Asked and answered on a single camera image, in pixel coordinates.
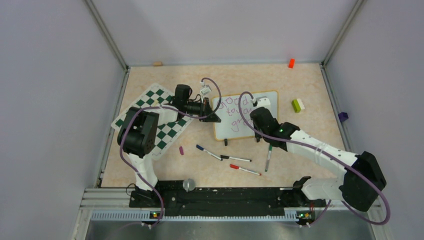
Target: green block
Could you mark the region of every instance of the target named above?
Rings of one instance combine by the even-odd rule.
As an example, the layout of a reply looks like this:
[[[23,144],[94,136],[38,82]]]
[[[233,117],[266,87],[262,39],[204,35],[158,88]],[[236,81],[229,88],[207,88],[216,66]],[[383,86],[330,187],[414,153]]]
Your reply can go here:
[[[291,105],[293,106],[295,113],[300,113],[303,109],[305,109],[304,104],[300,99],[293,99],[293,101],[291,101]]]

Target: marker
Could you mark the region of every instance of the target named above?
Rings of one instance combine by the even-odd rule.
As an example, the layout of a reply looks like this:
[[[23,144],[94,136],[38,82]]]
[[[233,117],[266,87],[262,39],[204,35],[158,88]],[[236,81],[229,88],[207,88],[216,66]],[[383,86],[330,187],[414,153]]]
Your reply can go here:
[[[270,144],[269,150],[268,150],[268,157],[266,158],[265,172],[268,172],[268,166],[270,165],[270,159],[271,159],[271,152],[272,151],[273,151],[273,146],[271,146],[271,144]]]
[[[223,160],[223,159],[222,159],[222,158],[220,158],[219,156],[217,156],[217,155],[213,154],[212,152],[210,152],[210,151],[208,151],[208,150],[204,149],[203,147],[199,146],[198,144],[196,145],[196,148],[198,148],[198,149],[202,150],[203,152],[206,152],[207,154],[211,155],[212,157],[214,157],[214,158],[216,158],[216,159],[218,159],[218,160],[220,160],[220,161],[222,161],[222,160]]]
[[[262,173],[255,172],[255,171],[252,171],[252,170],[249,170],[249,169],[246,169],[246,168],[242,168],[242,167],[239,167],[239,166],[234,165],[234,164],[230,164],[229,166],[233,169],[238,169],[238,170],[242,170],[242,171],[245,171],[245,172],[248,172],[248,173],[251,173],[251,174],[256,174],[256,175],[262,176]]]
[[[245,162],[251,162],[252,160],[250,159],[244,159],[244,158],[239,158],[239,157],[233,157],[233,156],[225,156],[225,155],[221,155],[222,159],[234,159],[234,160],[240,160],[240,161],[245,161]]]

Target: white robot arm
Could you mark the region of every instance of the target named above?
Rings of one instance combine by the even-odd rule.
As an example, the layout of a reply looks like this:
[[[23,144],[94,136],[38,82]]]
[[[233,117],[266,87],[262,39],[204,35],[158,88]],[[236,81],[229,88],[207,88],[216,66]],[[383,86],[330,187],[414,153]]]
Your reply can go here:
[[[142,111],[133,122],[123,146],[123,151],[128,155],[131,164],[137,169],[135,185],[141,190],[152,191],[152,188],[144,183],[137,174],[139,173],[151,186],[155,186],[158,178],[153,170],[151,150],[155,146],[156,131],[158,126],[175,122],[183,117],[181,113],[205,117],[201,122],[221,122],[221,119],[212,111],[209,99],[205,97],[211,89],[208,85],[203,85],[200,90],[201,100],[189,99],[193,90],[188,85],[178,84],[175,88],[175,95],[166,108],[146,109]],[[121,145],[122,137],[137,107],[131,107],[118,134],[118,144]]]
[[[302,155],[336,175],[335,178],[324,179],[303,177],[300,181],[296,181],[293,186],[299,187],[300,185],[302,192],[309,200],[343,200],[363,212],[366,212],[370,208],[378,196],[377,192],[356,174],[347,171],[341,164],[323,154],[323,151],[357,170],[378,189],[382,190],[386,186],[386,180],[376,158],[371,153],[364,151],[359,155],[353,152],[347,152],[311,137],[294,124],[289,122],[279,124],[269,110],[271,104],[266,97],[262,99],[258,98],[257,101],[254,100],[253,105],[256,108],[250,113],[250,118],[256,130],[274,138],[307,144],[315,147],[315,149],[301,144],[264,137],[265,142],[287,152]],[[255,137],[257,141],[262,138],[257,133],[255,133]]]

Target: tabletop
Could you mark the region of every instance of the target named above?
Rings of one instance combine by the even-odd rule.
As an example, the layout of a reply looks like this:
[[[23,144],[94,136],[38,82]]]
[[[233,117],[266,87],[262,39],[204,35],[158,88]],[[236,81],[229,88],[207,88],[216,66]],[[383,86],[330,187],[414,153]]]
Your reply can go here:
[[[131,104],[151,84],[158,83],[171,92],[177,84],[200,91],[203,77],[213,79],[222,95],[236,95],[244,91],[278,91],[278,119],[290,122],[314,138],[336,148],[344,149],[330,98],[318,63],[286,64],[187,65],[131,67],[121,111]],[[218,92],[209,84],[210,99]],[[301,99],[305,109],[295,113],[293,99]],[[126,187],[136,176],[119,156],[118,132],[115,131],[104,171],[102,187]],[[252,162],[225,159],[219,161],[196,144],[220,155],[252,159]],[[213,123],[194,120],[159,160],[153,161],[159,180],[191,178],[197,187],[291,187],[304,176],[331,178],[334,175],[300,155],[273,148],[268,172],[265,164],[268,143],[253,137],[234,139],[224,146],[214,137]],[[230,164],[262,173],[261,176],[230,168]]]

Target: white wall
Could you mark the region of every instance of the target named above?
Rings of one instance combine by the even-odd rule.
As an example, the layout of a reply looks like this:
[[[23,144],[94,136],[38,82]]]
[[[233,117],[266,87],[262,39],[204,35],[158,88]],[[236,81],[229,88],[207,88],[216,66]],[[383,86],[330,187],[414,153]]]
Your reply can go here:
[[[0,1],[0,239],[69,239],[122,79],[82,0]]]
[[[93,0],[128,65],[322,61],[356,0]]]
[[[358,152],[383,170],[395,239],[424,236],[424,1],[367,1],[328,70]]]

